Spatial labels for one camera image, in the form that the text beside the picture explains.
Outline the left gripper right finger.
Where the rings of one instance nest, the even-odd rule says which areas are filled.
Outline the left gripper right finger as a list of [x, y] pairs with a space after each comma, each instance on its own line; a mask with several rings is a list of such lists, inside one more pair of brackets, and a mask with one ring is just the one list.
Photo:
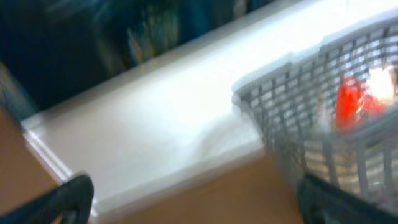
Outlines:
[[304, 223], [397, 224], [397, 215], [306, 173], [297, 188]]

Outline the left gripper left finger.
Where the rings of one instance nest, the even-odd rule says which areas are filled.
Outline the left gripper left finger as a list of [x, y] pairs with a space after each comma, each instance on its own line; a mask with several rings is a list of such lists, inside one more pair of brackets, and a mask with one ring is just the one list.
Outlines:
[[94, 197], [90, 176], [80, 174], [51, 191], [1, 215], [1, 223], [88, 223]]

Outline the orange spaghetti packet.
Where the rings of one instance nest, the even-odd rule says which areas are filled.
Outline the orange spaghetti packet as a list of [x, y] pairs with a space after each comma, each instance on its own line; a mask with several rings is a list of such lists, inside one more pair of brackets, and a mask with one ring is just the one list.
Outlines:
[[340, 78], [335, 106], [336, 129], [358, 126], [368, 118], [381, 115], [387, 109], [365, 84], [354, 76]]

